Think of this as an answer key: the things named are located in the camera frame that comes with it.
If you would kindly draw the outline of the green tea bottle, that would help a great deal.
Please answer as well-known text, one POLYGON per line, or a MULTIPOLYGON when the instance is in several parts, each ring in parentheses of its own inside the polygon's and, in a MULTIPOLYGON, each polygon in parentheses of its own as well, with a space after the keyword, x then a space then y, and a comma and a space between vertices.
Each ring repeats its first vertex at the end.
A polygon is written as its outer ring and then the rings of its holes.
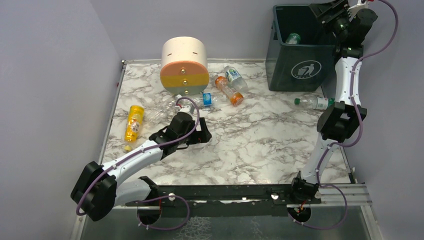
POLYGON ((301 36, 295 32, 292 32, 288 35, 285 43, 288 45, 298 45, 301 43, 301 36))

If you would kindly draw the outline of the clear bottle green-white label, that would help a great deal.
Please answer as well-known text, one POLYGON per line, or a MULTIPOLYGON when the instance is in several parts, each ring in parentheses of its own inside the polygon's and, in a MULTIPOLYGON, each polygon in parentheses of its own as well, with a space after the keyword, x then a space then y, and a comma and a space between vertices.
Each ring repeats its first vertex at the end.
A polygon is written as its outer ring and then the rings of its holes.
POLYGON ((249 87, 241 74, 232 66, 227 65, 224 68, 224 74, 228 82, 238 91, 246 92, 249 87))

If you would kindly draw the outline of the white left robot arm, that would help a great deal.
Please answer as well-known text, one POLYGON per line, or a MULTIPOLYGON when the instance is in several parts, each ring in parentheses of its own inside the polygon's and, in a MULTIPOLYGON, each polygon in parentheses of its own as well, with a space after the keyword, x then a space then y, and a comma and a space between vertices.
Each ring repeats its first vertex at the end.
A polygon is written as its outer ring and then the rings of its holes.
POLYGON ((184 145, 207 143, 211 137, 204 117, 194 120, 189 113, 180 111, 169 125, 124 156, 105 164, 89 162, 70 193, 70 198, 77 204, 77 215, 88 215, 95 222, 115 206, 146 200, 153 185, 142 177, 127 182, 129 177, 182 150, 184 145))

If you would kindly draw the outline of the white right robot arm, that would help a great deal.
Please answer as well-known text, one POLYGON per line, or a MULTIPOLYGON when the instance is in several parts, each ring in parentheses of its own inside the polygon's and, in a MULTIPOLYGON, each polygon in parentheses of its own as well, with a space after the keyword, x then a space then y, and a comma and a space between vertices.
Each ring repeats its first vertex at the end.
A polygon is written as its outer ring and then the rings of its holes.
POLYGON ((290 198, 295 203, 315 197, 321 175, 336 146, 342 146, 367 115, 359 99, 359 72, 364 56, 363 41, 377 20, 369 1, 351 6, 347 0, 310 4, 312 13, 336 39, 333 50, 336 72, 334 103, 319 117, 318 139, 304 168, 292 180, 290 198))

